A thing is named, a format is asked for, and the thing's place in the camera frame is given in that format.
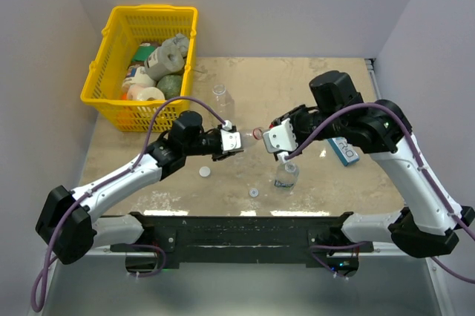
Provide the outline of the clear bottle with red ring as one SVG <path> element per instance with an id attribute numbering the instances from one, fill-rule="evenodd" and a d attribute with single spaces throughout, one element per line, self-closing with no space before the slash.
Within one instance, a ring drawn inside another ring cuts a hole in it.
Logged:
<path id="1" fill-rule="evenodd" d="M 242 148 L 250 148 L 263 139 L 263 129 L 256 127 L 240 131 L 240 142 Z"/>

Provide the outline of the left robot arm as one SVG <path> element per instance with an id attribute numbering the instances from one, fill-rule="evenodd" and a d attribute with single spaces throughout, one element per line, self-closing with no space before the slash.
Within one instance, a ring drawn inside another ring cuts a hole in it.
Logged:
<path id="1" fill-rule="evenodd" d="M 47 257 L 64 264 L 82 258 L 102 241 L 96 223 L 117 203 L 179 171 L 187 157 L 220 161 L 243 150 L 241 134 L 231 122 L 205 130 L 202 116 L 186 111 L 130 162 L 110 174 L 72 190 L 52 189 L 35 230 L 47 243 Z"/>

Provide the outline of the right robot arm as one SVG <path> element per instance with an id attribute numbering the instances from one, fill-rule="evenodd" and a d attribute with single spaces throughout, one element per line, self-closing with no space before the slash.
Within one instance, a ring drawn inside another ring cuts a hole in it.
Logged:
<path id="1" fill-rule="evenodd" d="M 315 247 L 348 251 L 356 243 L 393 243 L 411 257 L 450 254 L 456 230 L 474 221 L 444 189 L 424 158 L 412 126 L 390 100 L 364 102 L 348 73 L 327 71 L 309 82 L 316 105 L 299 105 L 274 119 L 264 145 L 281 163 L 302 154 L 314 141 L 343 138 L 388 175 L 404 208 L 388 214 L 345 213 L 319 237 Z"/>

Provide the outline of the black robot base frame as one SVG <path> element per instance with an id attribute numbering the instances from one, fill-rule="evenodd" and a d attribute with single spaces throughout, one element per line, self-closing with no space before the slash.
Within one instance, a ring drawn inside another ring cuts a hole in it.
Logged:
<path id="1" fill-rule="evenodd" d="M 340 217 L 145 216 L 134 212 L 144 232 L 136 242 L 115 244 L 113 252 L 151 252 L 159 264 L 298 264 L 345 276 L 358 270 L 361 253 L 372 243 L 349 241 L 338 229 Z"/>

